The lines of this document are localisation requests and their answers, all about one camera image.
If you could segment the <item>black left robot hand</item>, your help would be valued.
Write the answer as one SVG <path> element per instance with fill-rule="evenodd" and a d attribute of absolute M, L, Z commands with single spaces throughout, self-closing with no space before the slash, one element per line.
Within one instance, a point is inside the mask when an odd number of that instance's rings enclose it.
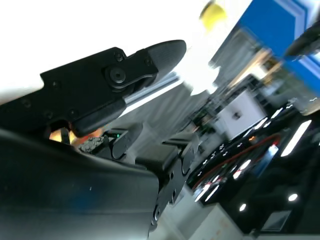
<path fill-rule="evenodd" d="M 320 51 L 320 22 L 317 21 L 286 49 L 284 57 L 307 56 Z"/>

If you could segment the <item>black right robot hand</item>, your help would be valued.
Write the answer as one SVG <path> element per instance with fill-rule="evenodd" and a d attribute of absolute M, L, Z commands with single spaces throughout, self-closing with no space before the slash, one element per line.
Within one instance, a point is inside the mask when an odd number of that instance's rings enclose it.
<path fill-rule="evenodd" d="M 125 98 L 182 60 L 183 40 L 127 56 L 113 47 L 40 76 L 43 88 L 0 107 L 3 240 L 146 240 L 191 172 L 199 140 L 178 133 L 124 161 L 139 122 L 88 137 L 118 118 Z"/>

